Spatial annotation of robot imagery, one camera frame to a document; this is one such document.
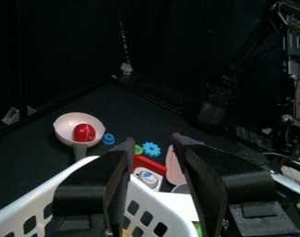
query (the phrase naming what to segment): white basket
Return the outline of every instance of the white basket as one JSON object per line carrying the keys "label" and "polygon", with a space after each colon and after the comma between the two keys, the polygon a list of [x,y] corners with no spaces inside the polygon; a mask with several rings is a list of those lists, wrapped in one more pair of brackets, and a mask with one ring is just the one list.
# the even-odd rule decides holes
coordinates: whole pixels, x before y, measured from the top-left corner
{"label": "white basket", "polygon": [[[98,156],[79,160],[0,210],[0,237],[44,236],[44,226],[52,217],[46,216],[44,210],[52,202],[56,187],[66,177],[95,158]],[[134,176],[127,187],[124,228],[127,234],[138,237],[197,236],[191,221],[183,219],[159,201],[156,192],[151,191]]]}

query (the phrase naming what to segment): black table surface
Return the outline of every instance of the black table surface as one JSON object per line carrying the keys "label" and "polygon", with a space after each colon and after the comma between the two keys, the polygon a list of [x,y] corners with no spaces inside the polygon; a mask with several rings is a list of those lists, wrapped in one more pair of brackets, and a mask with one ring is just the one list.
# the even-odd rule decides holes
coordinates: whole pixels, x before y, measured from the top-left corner
{"label": "black table surface", "polygon": [[[229,152],[239,149],[225,137],[197,130],[167,108],[107,83],[0,137],[0,209],[74,164],[72,148],[58,140],[52,126],[56,118],[70,112],[98,117],[115,144],[127,137],[139,145],[155,143],[160,155],[154,160],[162,165],[174,132]],[[103,155],[111,147],[99,143],[88,148],[87,156]]]}

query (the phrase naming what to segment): cable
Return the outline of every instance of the cable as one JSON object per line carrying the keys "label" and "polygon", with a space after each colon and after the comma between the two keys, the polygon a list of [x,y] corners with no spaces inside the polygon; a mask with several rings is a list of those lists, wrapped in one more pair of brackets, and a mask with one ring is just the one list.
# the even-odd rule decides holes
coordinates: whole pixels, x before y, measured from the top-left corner
{"label": "cable", "polygon": [[282,155],[282,154],[279,154],[279,153],[275,153],[275,152],[263,152],[262,154],[263,154],[265,156],[279,156],[279,157],[282,157],[282,158],[289,159],[290,161],[294,161],[294,162],[298,162],[298,163],[300,163],[300,160],[298,160],[298,159],[294,159],[294,158],[291,158],[290,156],[285,156],[285,155]]}

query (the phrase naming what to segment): black backdrop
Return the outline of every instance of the black backdrop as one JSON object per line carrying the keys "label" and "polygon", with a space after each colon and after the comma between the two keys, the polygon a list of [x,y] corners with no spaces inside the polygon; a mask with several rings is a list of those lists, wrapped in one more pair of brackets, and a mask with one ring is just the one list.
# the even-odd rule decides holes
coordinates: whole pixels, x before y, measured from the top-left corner
{"label": "black backdrop", "polygon": [[[27,106],[42,110],[116,72],[124,61],[119,15],[132,69],[185,95],[199,96],[230,65],[266,3],[0,0],[0,119],[11,106],[21,112]],[[279,45],[273,33],[246,65],[227,111],[261,128],[274,119]]]}

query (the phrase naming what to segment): basket hole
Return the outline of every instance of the basket hole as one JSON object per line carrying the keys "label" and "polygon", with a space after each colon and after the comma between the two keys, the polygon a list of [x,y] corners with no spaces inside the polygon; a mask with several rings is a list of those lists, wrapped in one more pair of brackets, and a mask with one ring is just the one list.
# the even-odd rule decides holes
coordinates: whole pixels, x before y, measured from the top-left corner
{"label": "basket hole", "polygon": [[148,226],[154,216],[150,212],[144,211],[142,214],[140,222],[144,226]]}
{"label": "basket hole", "polygon": [[15,237],[13,232],[8,233],[4,237]]}
{"label": "basket hole", "polygon": [[52,215],[52,203],[48,204],[43,210],[43,218],[50,218]]}
{"label": "basket hole", "polygon": [[132,231],[132,237],[142,237],[143,236],[143,230],[136,227],[135,230]]}
{"label": "basket hole", "polygon": [[24,223],[24,234],[30,233],[36,227],[36,217],[32,216]]}
{"label": "basket hole", "polygon": [[136,214],[136,211],[139,209],[139,204],[135,201],[131,201],[127,207],[127,212],[134,216]]}
{"label": "basket hole", "polygon": [[155,229],[154,229],[155,235],[158,237],[162,237],[166,231],[167,231],[166,225],[162,222],[159,222]]}
{"label": "basket hole", "polygon": [[127,217],[124,216],[124,222],[123,222],[123,228],[124,228],[124,229],[127,229],[130,223],[131,223],[130,218],[127,218]]}

